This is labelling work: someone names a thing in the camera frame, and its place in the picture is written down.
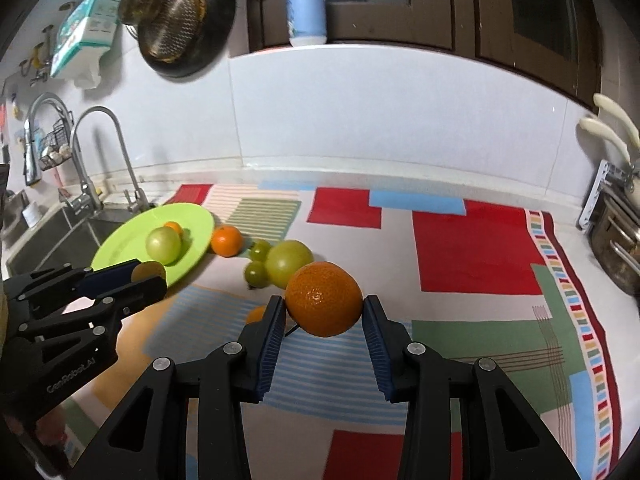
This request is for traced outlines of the small brownish fruit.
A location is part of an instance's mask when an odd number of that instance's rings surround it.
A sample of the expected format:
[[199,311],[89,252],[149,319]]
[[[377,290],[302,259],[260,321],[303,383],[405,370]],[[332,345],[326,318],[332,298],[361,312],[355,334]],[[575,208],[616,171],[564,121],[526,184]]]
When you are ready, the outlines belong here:
[[131,272],[131,281],[138,282],[147,278],[161,278],[166,280],[165,267],[157,261],[147,261],[137,264]]

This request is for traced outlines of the small orange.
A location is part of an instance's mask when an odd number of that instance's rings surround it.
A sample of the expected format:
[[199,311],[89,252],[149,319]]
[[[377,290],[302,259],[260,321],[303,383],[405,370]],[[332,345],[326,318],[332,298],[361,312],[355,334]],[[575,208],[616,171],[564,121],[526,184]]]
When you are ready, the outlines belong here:
[[266,306],[259,306],[251,310],[245,319],[245,323],[252,324],[260,322],[265,315],[266,309]]

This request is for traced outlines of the medium tangerine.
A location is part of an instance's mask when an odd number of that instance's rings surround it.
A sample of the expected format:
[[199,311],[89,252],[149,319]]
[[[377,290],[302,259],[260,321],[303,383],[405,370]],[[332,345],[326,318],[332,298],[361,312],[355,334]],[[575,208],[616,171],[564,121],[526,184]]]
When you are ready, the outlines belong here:
[[239,255],[244,247],[243,235],[235,226],[220,226],[214,229],[210,239],[210,248],[221,257],[231,258]]

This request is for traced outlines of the large orange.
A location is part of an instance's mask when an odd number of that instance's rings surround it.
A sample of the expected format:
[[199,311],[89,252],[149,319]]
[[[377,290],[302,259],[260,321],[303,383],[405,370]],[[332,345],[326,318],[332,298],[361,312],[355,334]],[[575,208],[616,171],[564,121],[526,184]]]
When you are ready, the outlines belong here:
[[290,317],[308,334],[328,338],[345,333],[360,319],[362,291],[335,263],[308,263],[286,285]]

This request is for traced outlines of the large green pomelo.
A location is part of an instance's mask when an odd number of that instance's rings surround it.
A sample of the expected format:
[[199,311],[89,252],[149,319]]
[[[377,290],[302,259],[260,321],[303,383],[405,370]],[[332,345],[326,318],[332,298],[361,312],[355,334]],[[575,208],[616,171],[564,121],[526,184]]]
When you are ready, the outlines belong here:
[[314,254],[299,240],[282,240],[270,249],[265,267],[273,285],[288,286],[292,276],[306,264],[314,261]]

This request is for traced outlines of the stainless steel sink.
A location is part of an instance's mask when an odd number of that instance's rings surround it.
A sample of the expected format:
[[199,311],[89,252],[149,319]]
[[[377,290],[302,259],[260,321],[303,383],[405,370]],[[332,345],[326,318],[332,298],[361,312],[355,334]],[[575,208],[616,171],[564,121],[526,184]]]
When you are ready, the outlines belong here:
[[105,207],[93,214],[74,214],[67,206],[51,210],[4,256],[4,276],[58,268],[68,263],[86,268],[101,245],[134,215],[124,208]]

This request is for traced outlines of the tall chrome faucet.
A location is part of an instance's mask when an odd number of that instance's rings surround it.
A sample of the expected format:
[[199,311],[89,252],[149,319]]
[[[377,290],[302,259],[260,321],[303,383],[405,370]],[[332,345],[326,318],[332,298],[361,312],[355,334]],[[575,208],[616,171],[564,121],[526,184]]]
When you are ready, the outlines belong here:
[[74,160],[74,165],[78,172],[78,176],[80,179],[80,188],[82,194],[87,195],[90,200],[90,204],[93,206],[95,211],[100,211],[103,209],[103,203],[99,199],[98,192],[96,192],[96,187],[94,186],[91,178],[88,175],[86,170],[86,166],[84,160],[81,156],[81,148],[78,140],[78,131],[81,122],[93,113],[101,113],[111,119],[116,136],[119,144],[120,154],[122,154],[122,159],[125,162],[125,166],[127,172],[130,177],[130,181],[132,186],[134,187],[134,199],[132,200],[128,194],[128,191],[125,190],[124,194],[126,199],[128,200],[128,210],[133,214],[138,214],[139,212],[145,212],[152,208],[151,203],[143,191],[143,188],[140,186],[136,175],[134,174],[134,168],[132,168],[131,160],[129,157],[129,153],[126,147],[125,138],[122,134],[122,127],[120,126],[120,122],[115,115],[115,113],[110,110],[108,107],[103,105],[95,105],[87,108],[84,112],[80,114],[78,119],[73,126],[72,133],[70,134],[70,149],[72,150],[72,159]]

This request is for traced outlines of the green apple on plate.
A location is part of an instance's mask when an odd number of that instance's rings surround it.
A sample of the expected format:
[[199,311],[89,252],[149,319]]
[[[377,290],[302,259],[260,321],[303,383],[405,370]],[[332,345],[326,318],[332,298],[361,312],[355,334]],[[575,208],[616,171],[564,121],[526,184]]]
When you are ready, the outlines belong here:
[[169,226],[153,230],[145,240],[146,253],[165,266],[178,259],[181,246],[181,236]]

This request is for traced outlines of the small orange kumquat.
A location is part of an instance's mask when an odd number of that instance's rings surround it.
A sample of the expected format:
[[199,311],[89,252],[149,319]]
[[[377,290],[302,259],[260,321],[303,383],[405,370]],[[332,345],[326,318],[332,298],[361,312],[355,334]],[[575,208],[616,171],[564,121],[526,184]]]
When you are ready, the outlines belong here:
[[183,234],[183,228],[182,228],[182,226],[180,226],[180,224],[178,222],[175,222],[175,221],[165,222],[164,223],[164,227],[168,228],[168,229],[172,229],[178,235],[182,235]]

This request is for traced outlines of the colourful patchwork mat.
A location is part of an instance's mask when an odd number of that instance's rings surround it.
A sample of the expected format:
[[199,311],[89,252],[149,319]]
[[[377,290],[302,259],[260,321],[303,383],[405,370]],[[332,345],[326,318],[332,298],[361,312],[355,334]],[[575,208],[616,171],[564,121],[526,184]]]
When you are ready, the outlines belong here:
[[[245,236],[298,240],[380,298],[448,359],[493,359],[584,479],[620,455],[612,333],[597,307],[626,300],[548,212],[416,193],[310,185],[185,185]],[[243,410],[256,479],[393,479],[408,408],[378,388],[360,326],[282,342],[262,403]]]

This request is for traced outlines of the teal tissue pack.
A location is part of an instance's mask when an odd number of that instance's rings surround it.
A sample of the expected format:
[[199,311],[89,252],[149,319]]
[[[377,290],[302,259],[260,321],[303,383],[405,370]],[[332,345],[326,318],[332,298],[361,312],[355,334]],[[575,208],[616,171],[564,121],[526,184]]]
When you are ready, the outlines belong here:
[[101,83],[102,70],[137,47],[120,22],[122,0],[81,0],[56,33],[50,76],[81,90]]

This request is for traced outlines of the brass perforated strainer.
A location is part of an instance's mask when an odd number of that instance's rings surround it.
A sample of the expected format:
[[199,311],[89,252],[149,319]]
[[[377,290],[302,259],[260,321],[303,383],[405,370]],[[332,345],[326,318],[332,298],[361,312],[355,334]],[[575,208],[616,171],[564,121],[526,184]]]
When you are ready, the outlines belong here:
[[142,53],[156,62],[176,62],[201,28],[203,0],[141,0],[141,5],[137,33]]

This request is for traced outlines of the brass small ladle pot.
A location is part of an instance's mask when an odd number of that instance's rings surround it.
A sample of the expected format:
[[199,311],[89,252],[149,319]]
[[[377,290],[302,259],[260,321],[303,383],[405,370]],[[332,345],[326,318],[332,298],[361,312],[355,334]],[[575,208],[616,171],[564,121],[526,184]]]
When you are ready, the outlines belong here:
[[138,26],[153,21],[163,4],[164,0],[120,0],[118,16],[122,24]]

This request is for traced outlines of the black frying pan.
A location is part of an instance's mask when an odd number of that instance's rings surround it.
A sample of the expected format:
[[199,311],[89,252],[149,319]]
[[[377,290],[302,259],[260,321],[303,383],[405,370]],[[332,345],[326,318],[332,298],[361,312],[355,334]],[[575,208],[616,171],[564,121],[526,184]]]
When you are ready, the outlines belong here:
[[229,38],[235,19],[236,0],[203,0],[201,28],[181,58],[173,63],[156,62],[142,53],[145,62],[168,78],[182,78],[199,72],[216,60]]

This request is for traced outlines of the white blue pump bottle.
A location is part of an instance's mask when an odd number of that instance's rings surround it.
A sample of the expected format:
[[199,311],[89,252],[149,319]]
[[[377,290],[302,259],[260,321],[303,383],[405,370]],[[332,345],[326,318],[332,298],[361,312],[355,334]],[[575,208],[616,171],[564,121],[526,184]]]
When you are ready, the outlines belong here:
[[326,43],[326,0],[286,0],[286,16],[292,47]]

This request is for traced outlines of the white handled knife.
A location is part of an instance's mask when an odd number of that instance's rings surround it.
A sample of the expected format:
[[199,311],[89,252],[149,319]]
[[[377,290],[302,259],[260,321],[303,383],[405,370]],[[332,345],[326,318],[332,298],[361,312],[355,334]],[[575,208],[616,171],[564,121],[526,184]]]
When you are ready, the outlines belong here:
[[631,157],[627,144],[614,132],[614,130],[601,122],[598,118],[583,117],[578,120],[578,125],[582,130],[588,132],[592,136],[603,139],[611,143],[627,165],[631,165]]
[[640,148],[639,129],[620,104],[599,92],[593,95],[593,103],[596,104],[596,107],[617,118],[627,130],[629,139],[634,144],[634,147]]

